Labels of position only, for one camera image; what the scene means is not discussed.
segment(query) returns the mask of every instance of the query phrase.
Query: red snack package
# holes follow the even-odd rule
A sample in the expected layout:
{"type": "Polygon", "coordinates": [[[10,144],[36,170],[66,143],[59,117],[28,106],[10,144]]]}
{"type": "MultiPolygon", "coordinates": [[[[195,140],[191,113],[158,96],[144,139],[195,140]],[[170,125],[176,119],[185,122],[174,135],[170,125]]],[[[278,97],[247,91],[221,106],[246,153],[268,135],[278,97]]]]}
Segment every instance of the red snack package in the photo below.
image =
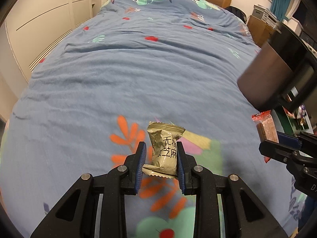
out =
{"type": "MultiPolygon", "coordinates": [[[[261,142],[264,140],[271,140],[278,143],[278,136],[271,116],[271,111],[254,114],[252,120],[256,123],[256,129],[261,142]]],[[[264,157],[265,163],[269,160],[269,157],[264,157]]]]}

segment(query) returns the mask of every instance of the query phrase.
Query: metal screw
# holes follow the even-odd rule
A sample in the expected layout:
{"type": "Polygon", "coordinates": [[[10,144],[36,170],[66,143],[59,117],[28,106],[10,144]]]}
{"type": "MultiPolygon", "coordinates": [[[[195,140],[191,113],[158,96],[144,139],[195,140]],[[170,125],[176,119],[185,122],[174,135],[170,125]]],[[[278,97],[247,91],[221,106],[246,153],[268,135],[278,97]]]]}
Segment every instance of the metal screw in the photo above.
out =
{"type": "Polygon", "coordinates": [[[81,178],[82,178],[83,180],[88,180],[88,179],[90,178],[90,174],[82,174],[82,175],[81,175],[81,178]]]}
{"type": "Polygon", "coordinates": [[[124,172],[126,169],[127,169],[127,167],[125,165],[118,166],[119,172],[124,172]]]}
{"type": "Polygon", "coordinates": [[[196,172],[201,172],[203,170],[203,167],[202,166],[194,166],[194,170],[196,172]]]}
{"type": "Polygon", "coordinates": [[[239,180],[239,177],[237,175],[231,175],[230,176],[230,180],[231,181],[237,181],[237,180],[239,180]]]}

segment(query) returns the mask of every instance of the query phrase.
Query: blue bedsheet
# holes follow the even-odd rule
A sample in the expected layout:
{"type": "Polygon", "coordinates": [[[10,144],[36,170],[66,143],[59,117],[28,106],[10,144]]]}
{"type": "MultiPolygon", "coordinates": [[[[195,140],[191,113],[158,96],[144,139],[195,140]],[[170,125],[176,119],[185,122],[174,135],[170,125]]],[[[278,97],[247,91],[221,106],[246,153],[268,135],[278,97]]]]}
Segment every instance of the blue bedsheet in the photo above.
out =
{"type": "MultiPolygon", "coordinates": [[[[257,111],[236,84],[258,51],[245,24],[204,0],[109,0],[36,66],[13,109],[0,188],[18,230],[29,237],[82,173],[107,173],[140,140],[151,155],[145,130],[162,121],[186,128],[186,152],[238,174],[291,234],[304,196],[284,165],[264,163],[257,111]]],[[[128,237],[192,237],[194,210],[177,181],[144,176],[126,198],[128,237]]]]}

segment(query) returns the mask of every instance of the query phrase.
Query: bed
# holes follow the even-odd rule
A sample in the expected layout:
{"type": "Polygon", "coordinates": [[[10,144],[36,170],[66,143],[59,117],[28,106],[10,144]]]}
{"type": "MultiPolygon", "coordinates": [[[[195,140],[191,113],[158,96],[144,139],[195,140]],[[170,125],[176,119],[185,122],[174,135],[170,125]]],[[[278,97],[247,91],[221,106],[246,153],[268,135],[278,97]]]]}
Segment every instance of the bed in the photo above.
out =
{"type": "MultiPolygon", "coordinates": [[[[107,173],[142,140],[149,160],[149,121],[184,127],[181,141],[198,164],[238,174],[294,231],[305,196],[258,152],[257,111],[236,81],[260,49],[227,5],[108,0],[36,66],[1,146],[4,207],[24,237],[82,173],[107,173]]],[[[144,176],[126,198],[128,237],[190,238],[194,211],[176,180],[144,176]]]]}

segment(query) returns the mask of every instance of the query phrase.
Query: white wardrobe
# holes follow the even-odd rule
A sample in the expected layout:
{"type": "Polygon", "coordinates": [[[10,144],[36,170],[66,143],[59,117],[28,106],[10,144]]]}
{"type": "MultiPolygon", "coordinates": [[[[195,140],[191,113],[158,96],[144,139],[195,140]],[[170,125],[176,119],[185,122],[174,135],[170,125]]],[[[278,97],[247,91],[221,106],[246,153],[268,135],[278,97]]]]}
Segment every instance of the white wardrobe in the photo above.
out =
{"type": "Polygon", "coordinates": [[[63,37],[92,16],[92,0],[18,0],[5,27],[26,80],[63,37]]]}

